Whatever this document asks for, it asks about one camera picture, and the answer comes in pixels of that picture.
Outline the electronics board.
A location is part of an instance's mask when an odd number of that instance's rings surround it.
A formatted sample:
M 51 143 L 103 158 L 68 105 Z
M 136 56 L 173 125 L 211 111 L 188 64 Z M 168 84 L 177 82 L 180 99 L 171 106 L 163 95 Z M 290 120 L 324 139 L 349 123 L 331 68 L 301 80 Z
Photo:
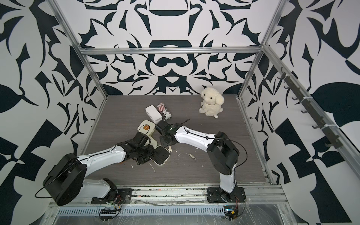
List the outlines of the electronics board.
M 102 221 L 108 221 L 110 219 L 115 218 L 118 215 L 119 211 L 115 208 L 104 208 L 101 209 L 98 217 Z
M 239 207 L 237 205 L 224 205 L 224 216 L 227 220 L 234 220 L 238 217 Z

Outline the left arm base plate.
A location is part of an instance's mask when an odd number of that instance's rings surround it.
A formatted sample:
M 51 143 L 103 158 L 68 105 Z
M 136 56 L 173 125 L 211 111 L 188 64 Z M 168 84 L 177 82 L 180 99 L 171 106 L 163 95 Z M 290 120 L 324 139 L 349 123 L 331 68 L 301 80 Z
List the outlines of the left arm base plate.
M 116 191 L 110 190 L 110 192 L 104 198 L 93 197 L 91 200 L 91 204 L 99 205 L 107 203 L 129 203 L 132 198 L 132 191 L 133 189 L 131 188 L 118 188 Z

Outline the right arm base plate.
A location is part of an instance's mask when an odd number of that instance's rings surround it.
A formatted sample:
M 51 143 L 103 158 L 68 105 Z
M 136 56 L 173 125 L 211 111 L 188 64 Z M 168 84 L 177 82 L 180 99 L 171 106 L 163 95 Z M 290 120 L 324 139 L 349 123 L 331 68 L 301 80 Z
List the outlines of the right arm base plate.
M 209 203 L 245 203 L 245 190 L 243 187 L 235 186 L 231 193 L 227 193 L 220 187 L 208 187 L 207 201 Z

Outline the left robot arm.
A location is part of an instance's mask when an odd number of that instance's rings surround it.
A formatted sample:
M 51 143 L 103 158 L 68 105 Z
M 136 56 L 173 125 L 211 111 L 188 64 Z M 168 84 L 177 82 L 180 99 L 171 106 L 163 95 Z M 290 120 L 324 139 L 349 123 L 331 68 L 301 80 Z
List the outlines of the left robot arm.
M 150 139 L 138 132 L 134 138 L 96 153 L 75 156 L 65 155 L 49 172 L 43 186 L 58 206 L 76 198 L 98 198 L 105 202 L 117 200 L 119 191 L 109 179 L 89 180 L 87 177 L 107 166 L 133 159 L 138 165 L 155 155 Z

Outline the flag pattern can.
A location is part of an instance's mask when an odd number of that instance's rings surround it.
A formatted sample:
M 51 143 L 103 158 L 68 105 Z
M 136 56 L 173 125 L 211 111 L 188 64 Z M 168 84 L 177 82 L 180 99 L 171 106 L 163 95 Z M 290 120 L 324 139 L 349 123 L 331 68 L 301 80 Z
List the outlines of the flag pattern can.
M 169 120 L 172 117 L 172 114 L 164 103 L 159 103 L 157 105 L 157 109 L 165 120 Z

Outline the wall hook rack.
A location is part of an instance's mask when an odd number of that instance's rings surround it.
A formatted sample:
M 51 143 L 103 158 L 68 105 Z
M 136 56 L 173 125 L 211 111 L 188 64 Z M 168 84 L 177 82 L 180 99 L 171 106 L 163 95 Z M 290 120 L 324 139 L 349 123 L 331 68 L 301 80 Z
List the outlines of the wall hook rack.
M 302 88 L 301 84 L 297 81 L 295 75 L 287 74 L 284 71 L 284 67 L 281 67 L 281 76 L 279 80 L 283 80 L 287 86 L 284 87 L 286 90 L 291 90 L 295 97 L 292 98 L 294 101 L 298 101 L 303 107 L 304 111 L 302 114 L 309 114 L 316 125 L 313 125 L 313 129 L 320 129 L 327 137 L 329 143 L 326 143 L 326 147 L 334 147 L 339 149 L 343 147 L 343 143 L 340 140 L 340 136 L 334 131 L 335 124 L 329 123 L 327 119 L 320 112 L 320 106 L 315 102 L 314 98 Z

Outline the white rectangular box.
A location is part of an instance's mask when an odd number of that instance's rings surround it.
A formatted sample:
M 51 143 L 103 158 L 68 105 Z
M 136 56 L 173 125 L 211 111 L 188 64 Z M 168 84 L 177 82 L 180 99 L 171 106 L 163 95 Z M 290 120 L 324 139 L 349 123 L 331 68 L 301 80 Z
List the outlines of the white rectangular box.
M 147 115 L 151 119 L 151 121 L 155 124 L 158 124 L 163 118 L 160 112 L 154 105 L 150 105 L 145 109 Z

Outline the small clipper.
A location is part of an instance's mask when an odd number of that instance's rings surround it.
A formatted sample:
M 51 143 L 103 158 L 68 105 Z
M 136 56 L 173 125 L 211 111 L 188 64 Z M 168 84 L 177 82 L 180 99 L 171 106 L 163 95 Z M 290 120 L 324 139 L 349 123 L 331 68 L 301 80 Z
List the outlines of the small clipper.
M 192 154 L 189 154 L 189 156 L 194 160 L 194 161 L 197 161 L 196 157 Z

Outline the left electronics board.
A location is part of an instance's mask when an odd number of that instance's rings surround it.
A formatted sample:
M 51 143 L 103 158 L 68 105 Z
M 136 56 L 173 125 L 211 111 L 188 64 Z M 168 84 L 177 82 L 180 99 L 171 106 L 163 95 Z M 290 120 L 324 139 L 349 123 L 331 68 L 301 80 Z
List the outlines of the left electronics board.
M 108 221 L 110 219 L 115 218 L 118 215 L 119 211 L 115 208 L 104 208 L 101 209 L 98 217 L 102 221 Z

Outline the cream nail clipper case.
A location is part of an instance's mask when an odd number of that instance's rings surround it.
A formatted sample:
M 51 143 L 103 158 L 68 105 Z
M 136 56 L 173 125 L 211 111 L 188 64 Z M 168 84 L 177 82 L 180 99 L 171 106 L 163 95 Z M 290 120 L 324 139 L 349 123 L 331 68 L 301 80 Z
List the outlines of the cream nail clipper case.
M 141 122 L 141 124 L 137 128 L 137 131 L 140 133 L 143 133 L 147 136 L 152 136 L 153 133 L 155 132 L 155 126 L 156 126 L 155 123 L 153 123 L 149 120 L 144 120 Z

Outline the right electronics board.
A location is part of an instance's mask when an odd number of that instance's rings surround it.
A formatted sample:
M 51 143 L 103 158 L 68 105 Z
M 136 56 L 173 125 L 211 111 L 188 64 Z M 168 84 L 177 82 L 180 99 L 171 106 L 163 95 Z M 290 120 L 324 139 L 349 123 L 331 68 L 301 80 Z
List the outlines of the right electronics board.
M 224 205 L 224 216 L 227 220 L 234 220 L 238 217 L 239 207 L 237 205 Z

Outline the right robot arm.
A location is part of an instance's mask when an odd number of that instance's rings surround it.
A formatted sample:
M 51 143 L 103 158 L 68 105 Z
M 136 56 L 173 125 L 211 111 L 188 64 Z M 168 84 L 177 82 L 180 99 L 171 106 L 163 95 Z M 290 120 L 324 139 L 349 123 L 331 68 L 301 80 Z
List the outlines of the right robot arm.
M 181 143 L 206 152 L 213 167 L 219 172 L 220 193 L 229 196 L 235 193 L 238 188 L 235 173 L 236 168 L 240 166 L 240 151 L 235 145 L 243 145 L 231 140 L 223 132 L 206 134 L 190 129 L 184 123 L 169 124 L 162 120 L 155 125 L 155 129 L 161 134 L 160 142 L 164 147 Z

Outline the white plush dog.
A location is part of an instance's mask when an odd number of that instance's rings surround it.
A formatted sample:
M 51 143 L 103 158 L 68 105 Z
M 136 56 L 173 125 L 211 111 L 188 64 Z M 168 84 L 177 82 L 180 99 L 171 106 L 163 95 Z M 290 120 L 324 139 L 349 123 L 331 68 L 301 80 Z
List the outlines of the white plush dog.
M 209 117 L 218 118 L 218 114 L 223 112 L 222 105 L 225 102 L 224 97 L 218 90 L 207 87 L 201 92 L 202 102 L 199 113 Z

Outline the aluminium front rail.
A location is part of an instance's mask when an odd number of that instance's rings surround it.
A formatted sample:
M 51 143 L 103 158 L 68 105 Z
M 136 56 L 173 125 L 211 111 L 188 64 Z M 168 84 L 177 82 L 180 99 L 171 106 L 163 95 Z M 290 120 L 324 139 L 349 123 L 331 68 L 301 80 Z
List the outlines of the aluminium front rail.
M 117 186 L 117 188 L 131 188 L 132 198 L 129 203 L 150 206 L 163 205 L 284 205 L 289 206 L 283 188 L 279 185 L 263 183 L 239 183 L 238 187 L 245 190 L 245 203 L 210 203 L 207 201 L 207 188 L 217 188 L 215 183 L 209 184 L 177 184 L 177 185 L 135 185 Z

